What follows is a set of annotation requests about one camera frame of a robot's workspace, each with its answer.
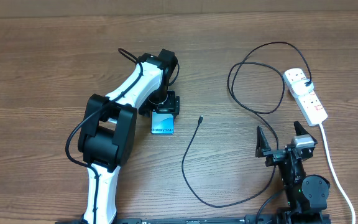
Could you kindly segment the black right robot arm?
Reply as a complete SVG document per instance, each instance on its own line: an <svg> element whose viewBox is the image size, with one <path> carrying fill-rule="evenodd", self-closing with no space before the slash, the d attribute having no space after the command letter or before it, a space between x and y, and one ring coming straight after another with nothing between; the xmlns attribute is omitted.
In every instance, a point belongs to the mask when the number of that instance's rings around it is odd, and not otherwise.
<svg viewBox="0 0 358 224"><path fill-rule="evenodd" d="M284 149L271 150L262 128L257 127L256 157L266 158L265 165L277 166L283 182L288 207L264 218L265 223L331 223L327 199L331 184L320 175L307 175L302 162L313 157L317 140L298 122L294 122L296 135Z"/></svg>

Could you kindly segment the Samsung Galaxy smartphone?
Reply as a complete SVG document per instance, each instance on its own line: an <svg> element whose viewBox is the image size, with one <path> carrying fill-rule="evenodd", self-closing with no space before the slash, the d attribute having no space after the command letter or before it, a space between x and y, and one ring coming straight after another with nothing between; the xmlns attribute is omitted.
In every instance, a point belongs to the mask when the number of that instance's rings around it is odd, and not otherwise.
<svg viewBox="0 0 358 224"><path fill-rule="evenodd" d="M174 133L174 116L153 111L151 133L156 135L172 135Z"/></svg>

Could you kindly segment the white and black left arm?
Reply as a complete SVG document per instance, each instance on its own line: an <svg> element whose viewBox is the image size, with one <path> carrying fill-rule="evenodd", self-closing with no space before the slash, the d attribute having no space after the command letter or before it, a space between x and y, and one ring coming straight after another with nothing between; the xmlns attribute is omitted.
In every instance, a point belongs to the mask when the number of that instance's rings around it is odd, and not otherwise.
<svg viewBox="0 0 358 224"><path fill-rule="evenodd" d="M107 95L93 94L85 115L65 144L67 158L88 171L88 203L77 223L115 223L116 190L121 168L135 141L138 116L151 119L151 133L171 135L180 112L180 98L169 87L179 73L174 52L136 57L120 54L134 63L132 74Z"/></svg>

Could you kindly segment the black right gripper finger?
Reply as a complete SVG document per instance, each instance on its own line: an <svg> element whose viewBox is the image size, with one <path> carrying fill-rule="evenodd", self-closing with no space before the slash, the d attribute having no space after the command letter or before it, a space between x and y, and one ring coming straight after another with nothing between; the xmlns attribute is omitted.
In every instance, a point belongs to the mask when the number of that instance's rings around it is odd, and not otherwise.
<svg viewBox="0 0 358 224"><path fill-rule="evenodd" d="M315 140L315 138L301 125L299 121L295 121L293 125L297 138L308 137L311 138L312 140Z"/></svg>
<svg viewBox="0 0 358 224"><path fill-rule="evenodd" d="M267 141L267 138L265 137L265 134L263 132L263 129L261 126L257 126L257 144L256 144L256 151L257 152L265 152L269 151L270 146Z"/></svg>

